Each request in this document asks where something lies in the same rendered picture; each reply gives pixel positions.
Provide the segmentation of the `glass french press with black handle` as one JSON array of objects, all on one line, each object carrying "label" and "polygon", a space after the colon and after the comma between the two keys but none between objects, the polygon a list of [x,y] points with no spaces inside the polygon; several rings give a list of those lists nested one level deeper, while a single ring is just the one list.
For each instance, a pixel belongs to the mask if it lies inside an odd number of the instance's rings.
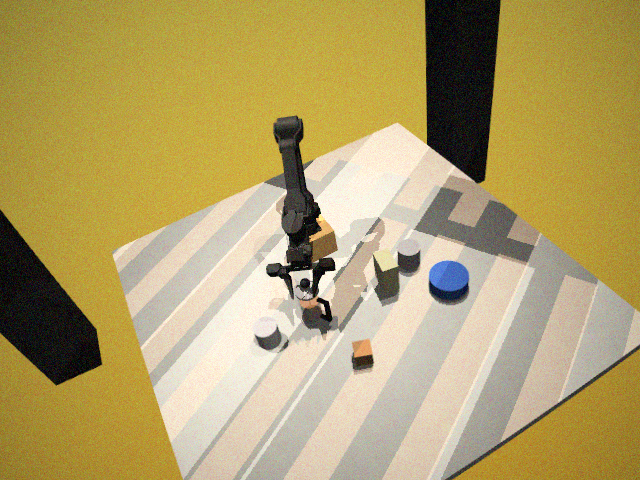
[{"label": "glass french press with black handle", "polygon": [[[300,311],[301,321],[304,326],[316,328],[321,326],[325,320],[331,322],[332,314],[329,301],[320,298],[319,287],[317,287],[315,297],[312,295],[312,281],[303,278],[295,288]],[[322,308],[324,305],[325,311]]]}]

